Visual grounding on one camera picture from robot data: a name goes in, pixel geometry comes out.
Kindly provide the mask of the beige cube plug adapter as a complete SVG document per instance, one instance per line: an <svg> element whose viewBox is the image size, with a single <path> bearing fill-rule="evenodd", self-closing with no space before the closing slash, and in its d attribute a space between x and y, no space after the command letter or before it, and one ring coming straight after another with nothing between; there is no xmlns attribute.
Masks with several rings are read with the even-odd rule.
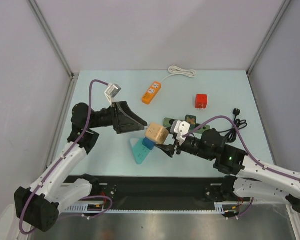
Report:
<svg viewBox="0 0 300 240"><path fill-rule="evenodd" d="M169 135L169 131L164 128L162 125L151 122L148 126L145 137L153 141L156 144L163 144Z"/></svg>

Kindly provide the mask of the blue cube plug adapter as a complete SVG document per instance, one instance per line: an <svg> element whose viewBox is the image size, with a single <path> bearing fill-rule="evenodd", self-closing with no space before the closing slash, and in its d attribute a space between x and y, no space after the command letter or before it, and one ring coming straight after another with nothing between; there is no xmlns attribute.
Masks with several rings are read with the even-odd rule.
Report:
<svg viewBox="0 0 300 240"><path fill-rule="evenodd" d="M148 150L152 150L154 148L154 142L148 138L144 138L142 141L142 145L145 146Z"/></svg>

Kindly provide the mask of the olive green power strip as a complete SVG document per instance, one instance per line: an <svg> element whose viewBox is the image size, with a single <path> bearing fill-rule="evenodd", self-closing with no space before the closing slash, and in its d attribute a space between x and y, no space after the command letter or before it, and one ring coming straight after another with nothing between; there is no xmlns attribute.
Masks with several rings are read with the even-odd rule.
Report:
<svg viewBox="0 0 300 240"><path fill-rule="evenodd" d="M172 119L172 118L167 118L167 117L164 118L164 119L163 119L163 127L164 127L164 128L169 128L169 127L171 127L171 125L172 125L172 123L173 123L174 121L175 121L175 120ZM197 123L196 123L195 125L191 125L190 130L196 128L198 125L199 125L199 124L197 124ZM203 133L204 131L209 130L209 129L210 129L210 126L209 126L209 125L205 125L205 126L201 127L200 129L196 130L194 133L195 133L195 134L201 134L201 133Z"/></svg>

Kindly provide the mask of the teal triangular power strip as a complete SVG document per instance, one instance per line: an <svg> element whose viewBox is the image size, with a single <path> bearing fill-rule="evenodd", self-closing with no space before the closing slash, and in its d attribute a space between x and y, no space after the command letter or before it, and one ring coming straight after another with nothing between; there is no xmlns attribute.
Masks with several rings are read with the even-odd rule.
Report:
<svg viewBox="0 0 300 240"><path fill-rule="evenodd" d="M129 140L134 160L138 165L142 164L151 152L151 150L143 144L143 140L144 138L131 138Z"/></svg>

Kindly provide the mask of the dark green cube plug adapter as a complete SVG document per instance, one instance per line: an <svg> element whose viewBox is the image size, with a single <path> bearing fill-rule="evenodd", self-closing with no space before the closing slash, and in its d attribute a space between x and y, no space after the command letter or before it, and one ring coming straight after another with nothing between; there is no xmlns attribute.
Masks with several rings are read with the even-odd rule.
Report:
<svg viewBox="0 0 300 240"><path fill-rule="evenodd" d="M195 125L196 124L196 116L187 114L187 115L185 115L184 121L186 121L190 125Z"/></svg>

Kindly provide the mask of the orange power strip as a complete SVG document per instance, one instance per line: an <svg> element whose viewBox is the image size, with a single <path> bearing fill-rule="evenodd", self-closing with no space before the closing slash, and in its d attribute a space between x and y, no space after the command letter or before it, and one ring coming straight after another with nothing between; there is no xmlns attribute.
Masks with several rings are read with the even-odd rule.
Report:
<svg viewBox="0 0 300 240"><path fill-rule="evenodd" d="M161 89L161 83L154 81L152 85L148 88L146 93L143 95L141 99L142 103L149 105L160 89Z"/></svg>

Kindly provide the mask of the red cube plug adapter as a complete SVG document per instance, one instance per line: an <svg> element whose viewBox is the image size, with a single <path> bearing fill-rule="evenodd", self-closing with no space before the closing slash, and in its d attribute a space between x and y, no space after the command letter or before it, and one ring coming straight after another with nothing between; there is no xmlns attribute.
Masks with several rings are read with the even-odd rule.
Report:
<svg viewBox="0 0 300 240"><path fill-rule="evenodd" d="M206 94L196 94L195 97L195 108L196 109L205 109L208 103Z"/></svg>

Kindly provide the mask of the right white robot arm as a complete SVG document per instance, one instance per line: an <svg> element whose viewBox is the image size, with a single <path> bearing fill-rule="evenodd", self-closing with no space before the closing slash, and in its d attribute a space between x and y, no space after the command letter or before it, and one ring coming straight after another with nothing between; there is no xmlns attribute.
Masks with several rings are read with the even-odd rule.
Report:
<svg viewBox="0 0 300 240"><path fill-rule="evenodd" d="M169 157L185 152L213 161L213 167L230 181L220 188L223 199L254 197L278 201L300 214L300 172L255 159L248 151L226 144L215 129L204 131L200 139L176 135L173 138L173 144L155 146Z"/></svg>

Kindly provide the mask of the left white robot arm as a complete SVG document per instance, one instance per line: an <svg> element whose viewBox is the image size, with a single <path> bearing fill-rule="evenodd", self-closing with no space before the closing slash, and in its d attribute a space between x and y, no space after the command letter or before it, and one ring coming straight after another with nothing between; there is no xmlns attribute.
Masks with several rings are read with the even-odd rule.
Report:
<svg viewBox="0 0 300 240"><path fill-rule="evenodd" d="M102 195L99 179L83 174L61 190L61 185L72 170L94 148L99 134L95 128L113 127L117 134L144 130L147 122L137 116L126 101L114 102L108 108L94 111L90 104L78 103L72 109L72 130L67 143L45 172L28 188L19 187L14 193L19 230L27 235L23 223L46 232L59 215L79 200L107 198Z"/></svg>

